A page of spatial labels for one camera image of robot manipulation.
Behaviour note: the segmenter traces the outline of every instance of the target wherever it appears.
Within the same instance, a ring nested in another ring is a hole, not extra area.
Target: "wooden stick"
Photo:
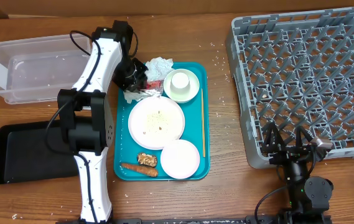
[[[206,158],[206,141],[204,135],[204,102],[203,102],[203,89],[202,89],[202,134],[203,134],[203,157]]]
[[[149,177],[157,177],[157,175],[159,175],[159,172],[157,171],[157,169],[152,168],[152,167],[140,166],[140,165],[134,165],[134,164],[128,164],[128,163],[121,163],[121,167],[129,169],[129,170],[133,170],[135,172],[147,175]]]

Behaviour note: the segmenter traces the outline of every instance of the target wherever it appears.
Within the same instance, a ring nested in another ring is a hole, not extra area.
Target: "teal tray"
[[[200,165],[196,173],[186,180],[200,180],[204,178],[210,171],[210,127],[208,122],[208,91],[207,91],[207,74],[202,65],[196,62],[175,62],[174,69],[184,68],[196,74],[200,82],[200,90],[198,94],[188,103],[179,104],[185,115],[185,129],[181,139],[190,141],[196,146],[200,153]],[[205,145],[206,157],[203,157],[203,138],[202,138],[202,93],[204,100],[204,127],[205,127]],[[117,105],[116,120],[116,136],[114,140],[114,172],[123,180],[175,180],[168,176],[160,163],[161,150],[149,150],[138,145],[131,137],[128,131],[128,117],[137,104],[133,101],[131,104],[124,99],[123,91],[119,91]],[[123,169],[121,162],[137,164],[137,155],[145,152],[157,156],[158,165],[156,169],[159,171],[157,177],[148,177],[137,172]]]

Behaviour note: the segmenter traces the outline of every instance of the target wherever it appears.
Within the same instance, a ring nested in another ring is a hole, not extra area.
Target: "black tray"
[[[0,128],[0,184],[78,175],[72,156],[54,154],[46,148],[44,132],[47,124],[48,121],[43,121]],[[62,141],[59,121],[50,128],[49,139],[56,150],[69,150]]]

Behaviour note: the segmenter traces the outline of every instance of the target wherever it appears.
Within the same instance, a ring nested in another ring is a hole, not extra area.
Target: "clear plastic bin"
[[[73,37],[91,51],[88,38]],[[0,42],[0,96],[9,104],[54,101],[79,79],[88,59],[69,35]]]

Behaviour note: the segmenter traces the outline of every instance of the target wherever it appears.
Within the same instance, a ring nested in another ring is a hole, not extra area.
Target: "gray dish rack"
[[[288,144],[301,125],[333,142],[327,159],[354,157],[354,7],[237,17],[225,43],[252,167],[271,166],[270,122]]]

